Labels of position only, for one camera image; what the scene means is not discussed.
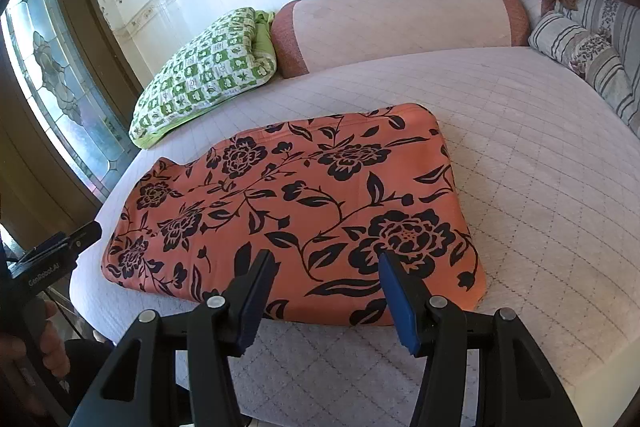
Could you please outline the person's left hand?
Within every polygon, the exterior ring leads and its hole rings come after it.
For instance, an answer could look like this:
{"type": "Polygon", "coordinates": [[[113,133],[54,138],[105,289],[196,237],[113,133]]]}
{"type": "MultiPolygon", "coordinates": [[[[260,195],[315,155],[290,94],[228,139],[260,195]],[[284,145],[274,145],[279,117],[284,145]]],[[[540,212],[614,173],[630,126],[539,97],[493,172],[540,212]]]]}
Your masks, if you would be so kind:
{"type": "MultiPolygon", "coordinates": [[[[70,359],[66,355],[65,346],[58,331],[51,322],[58,309],[52,301],[44,302],[46,308],[46,321],[38,340],[38,346],[42,354],[43,366],[58,380],[65,378],[70,373],[70,359]]],[[[14,362],[26,355],[26,347],[21,339],[1,334],[1,368],[15,369],[14,362]]],[[[32,393],[28,384],[22,377],[12,375],[10,386],[14,389],[21,407],[28,413],[44,415],[47,410],[32,393]]]]}

